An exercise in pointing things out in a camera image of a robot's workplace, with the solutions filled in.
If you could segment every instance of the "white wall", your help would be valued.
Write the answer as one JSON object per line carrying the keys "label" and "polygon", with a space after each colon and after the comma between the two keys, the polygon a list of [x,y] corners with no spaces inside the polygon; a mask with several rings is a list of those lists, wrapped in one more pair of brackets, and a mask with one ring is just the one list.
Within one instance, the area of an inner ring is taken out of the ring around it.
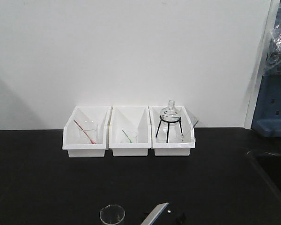
{"label": "white wall", "polygon": [[271,5],[266,20],[264,35],[259,44],[259,55],[257,56],[257,59],[255,61],[253,76],[251,78],[251,84],[252,84],[251,97],[248,105],[247,115],[244,121],[245,128],[251,128],[252,125],[255,106],[256,106],[259,89],[261,85],[261,80],[262,80],[262,76],[264,75],[266,59],[267,59],[268,52],[270,50],[269,46],[273,38],[272,31],[275,25],[279,3],[280,0],[271,0]]}
{"label": "white wall", "polygon": [[243,127],[270,0],[0,0],[0,129],[75,105],[185,105]]}

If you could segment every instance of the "small beaker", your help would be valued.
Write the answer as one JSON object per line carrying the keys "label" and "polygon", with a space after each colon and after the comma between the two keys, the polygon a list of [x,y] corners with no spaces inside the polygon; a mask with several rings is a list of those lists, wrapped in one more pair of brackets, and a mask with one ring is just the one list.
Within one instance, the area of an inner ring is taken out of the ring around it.
{"label": "small beaker", "polygon": [[125,210],[117,204],[100,209],[100,220],[103,225],[124,225]]}
{"label": "small beaker", "polygon": [[137,143],[137,132],[123,131],[123,137],[121,143]]}
{"label": "small beaker", "polygon": [[98,124],[93,120],[83,121],[78,127],[80,144],[97,144]]}

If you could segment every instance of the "black object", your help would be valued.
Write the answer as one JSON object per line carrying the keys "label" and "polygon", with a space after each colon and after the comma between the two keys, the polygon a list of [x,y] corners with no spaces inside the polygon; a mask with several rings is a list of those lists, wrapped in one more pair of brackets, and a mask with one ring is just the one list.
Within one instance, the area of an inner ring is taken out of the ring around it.
{"label": "black object", "polygon": [[263,156],[256,160],[281,191],[281,156]]}
{"label": "black object", "polygon": [[0,225],[98,225],[111,203],[139,225],[164,201],[178,204],[183,225],[281,225],[280,200],[247,158],[278,143],[237,127],[195,134],[189,157],[69,158],[62,130],[0,131]]}
{"label": "black object", "polygon": [[179,122],[180,131],[181,131],[181,133],[182,133],[181,117],[179,117],[179,119],[178,119],[177,121],[166,121],[166,120],[162,119],[161,116],[159,116],[159,118],[160,118],[160,121],[159,121],[158,129],[157,129],[157,132],[156,132],[156,136],[155,136],[155,137],[157,137],[157,135],[158,135],[158,131],[159,131],[159,128],[160,128],[161,121],[168,123],[167,143],[169,142],[170,123],[178,123],[178,122]]}

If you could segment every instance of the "black tripod stand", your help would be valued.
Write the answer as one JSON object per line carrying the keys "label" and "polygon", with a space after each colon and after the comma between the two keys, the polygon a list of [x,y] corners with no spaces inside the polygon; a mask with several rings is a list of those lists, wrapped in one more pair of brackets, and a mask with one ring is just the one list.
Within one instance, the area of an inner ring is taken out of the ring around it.
{"label": "black tripod stand", "polygon": [[161,116],[159,116],[159,118],[160,118],[160,121],[159,121],[159,125],[158,125],[158,129],[157,129],[155,138],[156,138],[157,135],[158,135],[158,131],[159,131],[159,128],[160,128],[161,121],[168,123],[167,143],[169,142],[170,123],[178,123],[178,122],[179,122],[180,130],[181,130],[181,133],[182,133],[181,117],[179,117],[179,119],[178,119],[177,121],[166,121],[166,120],[163,120],[163,119],[161,118]]}

